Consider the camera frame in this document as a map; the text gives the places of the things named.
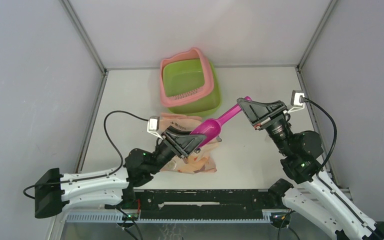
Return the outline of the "magenta plastic scoop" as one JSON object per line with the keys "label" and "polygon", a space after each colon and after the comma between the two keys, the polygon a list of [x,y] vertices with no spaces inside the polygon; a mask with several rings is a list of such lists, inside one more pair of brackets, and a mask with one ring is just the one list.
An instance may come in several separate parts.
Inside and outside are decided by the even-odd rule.
{"label": "magenta plastic scoop", "polygon": [[228,111],[223,113],[218,118],[208,118],[200,125],[198,125],[190,134],[191,135],[205,135],[205,140],[198,146],[199,148],[203,147],[214,138],[216,138],[221,132],[222,127],[225,123],[235,117],[242,111],[239,104],[235,104]]}

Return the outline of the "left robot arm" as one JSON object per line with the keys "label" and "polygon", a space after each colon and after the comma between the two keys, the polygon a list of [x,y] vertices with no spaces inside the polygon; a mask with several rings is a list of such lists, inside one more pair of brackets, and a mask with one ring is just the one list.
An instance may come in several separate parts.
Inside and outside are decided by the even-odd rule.
{"label": "left robot arm", "polygon": [[44,219],[71,208],[101,204],[129,209],[137,200],[134,188],[150,182],[174,157],[188,157],[206,138],[169,127],[153,152],[134,148],[115,169],[61,173],[51,168],[33,186],[34,216]]}

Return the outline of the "pink green litter box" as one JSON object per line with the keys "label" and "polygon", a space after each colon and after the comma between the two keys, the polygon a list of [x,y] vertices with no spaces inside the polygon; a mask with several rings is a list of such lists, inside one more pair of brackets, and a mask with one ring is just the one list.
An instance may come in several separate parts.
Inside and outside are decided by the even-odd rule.
{"label": "pink green litter box", "polygon": [[197,47],[160,62],[161,104],[171,113],[209,116],[222,104],[222,95],[212,62]]}

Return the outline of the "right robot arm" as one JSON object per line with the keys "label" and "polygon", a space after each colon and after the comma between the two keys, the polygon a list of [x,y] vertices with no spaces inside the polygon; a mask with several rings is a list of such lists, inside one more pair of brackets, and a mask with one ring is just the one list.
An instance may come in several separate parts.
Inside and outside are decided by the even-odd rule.
{"label": "right robot arm", "polygon": [[317,202],[303,196],[285,179],[269,191],[269,203],[296,212],[319,227],[333,240],[383,240],[384,222],[362,212],[329,177],[318,161],[323,153],[320,135],[312,130],[294,133],[285,103],[261,103],[238,98],[237,103],[255,130],[265,130],[278,151],[286,176],[309,191]]}

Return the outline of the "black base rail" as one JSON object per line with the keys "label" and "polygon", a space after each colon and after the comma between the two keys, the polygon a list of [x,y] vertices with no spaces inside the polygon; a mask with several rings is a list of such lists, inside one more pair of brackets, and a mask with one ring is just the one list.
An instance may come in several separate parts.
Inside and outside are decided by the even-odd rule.
{"label": "black base rail", "polygon": [[136,190],[120,204],[142,220],[261,220],[264,211],[286,211],[280,197],[260,189]]}

